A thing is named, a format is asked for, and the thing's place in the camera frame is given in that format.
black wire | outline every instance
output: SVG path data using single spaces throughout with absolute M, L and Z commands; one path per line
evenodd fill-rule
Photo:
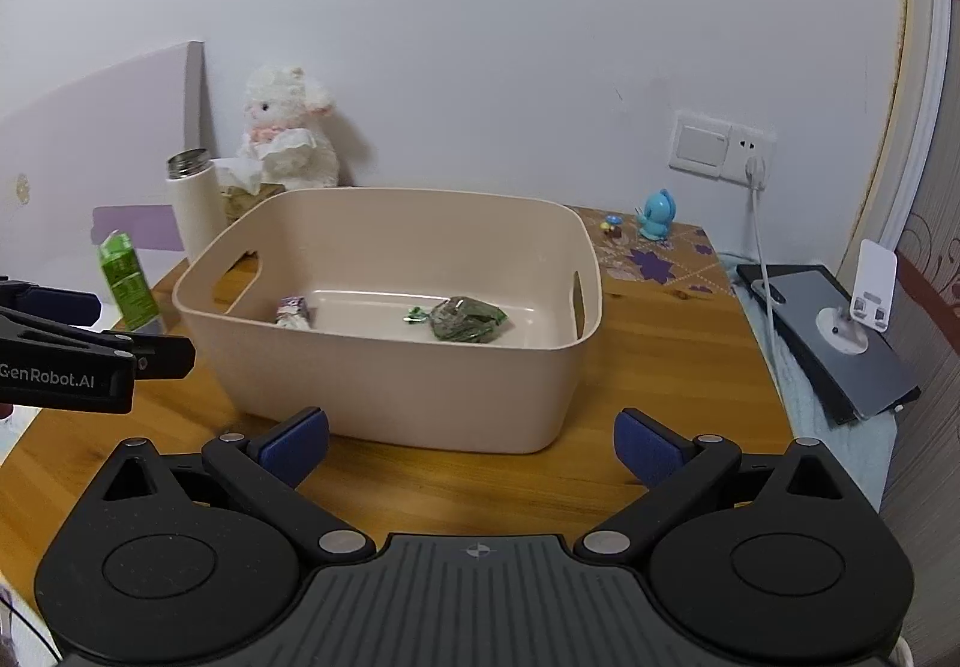
M 47 651 L 50 651 L 54 659 L 56 659 L 56 661 L 58 661 L 59 663 L 59 661 L 61 660 L 61 656 L 56 652 L 56 649 L 52 645 L 50 645 L 47 638 L 41 635 L 40 632 L 37 631 L 37 627 L 32 625 L 26 618 L 24 618 L 23 613 L 18 611 L 13 606 L 13 603 L 7 602 L 7 600 L 5 600 L 2 596 L 0 596 L 0 602 L 2 602 L 4 606 L 6 606 L 6 608 L 8 608 L 8 610 L 11 611 L 11 613 L 13 613 L 13 615 L 15 615 L 18 619 L 20 619 L 21 623 L 23 623 L 27 627 L 27 629 L 29 629 L 31 632 L 34 633 L 35 637 L 37 637 L 37 640 L 40 640 L 40 642 L 43 643 Z

silver screw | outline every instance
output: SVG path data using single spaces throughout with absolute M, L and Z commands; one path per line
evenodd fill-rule
M 622 554 L 630 547 L 630 537 L 619 531 L 591 531 L 584 537 L 584 547 L 594 554 Z
M 367 544 L 367 538 L 352 528 L 336 528 L 325 533 L 318 542 L 329 554 L 355 554 Z

patterned table mat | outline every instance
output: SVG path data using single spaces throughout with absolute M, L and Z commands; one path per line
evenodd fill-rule
M 699 293 L 733 295 L 727 272 L 704 229 L 685 223 L 674 223 L 664 241 L 650 241 L 637 232 L 632 214 L 613 213 L 623 218 L 622 235 L 618 240 L 600 230 L 600 223 L 609 211 L 577 208 L 601 272 L 615 280 L 654 282 Z

beige plastic bin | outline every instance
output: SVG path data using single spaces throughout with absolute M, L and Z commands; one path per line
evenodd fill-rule
M 222 314 L 213 286 L 247 251 L 259 271 Z M 277 301 L 294 295 L 314 331 L 272 324 Z M 453 295 L 497 304 L 509 326 L 475 345 L 403 322 Z M 174 289 L 237 408 L 282 420 L 320 406 L 338 435 L 480 453 L 533 453 L 556 438 L 601 301 L 587 230 L 568 208 L 350 187 L 270 198 Z

white wall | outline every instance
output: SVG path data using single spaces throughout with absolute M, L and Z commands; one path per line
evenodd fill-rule
M 199 38 L 222 154 L 239 141 L 248 72 L 296 62 L 352 124 L 333 134 L 359 184 L 620 210 L 670 187 L 679 219 L 752 250 L 745 189 L 667 168 L 684 107 L 778 135 L 769 256 L 837 266 L 885 127 L 900 19 L 901 0 L 0 0 L 0 113 Z

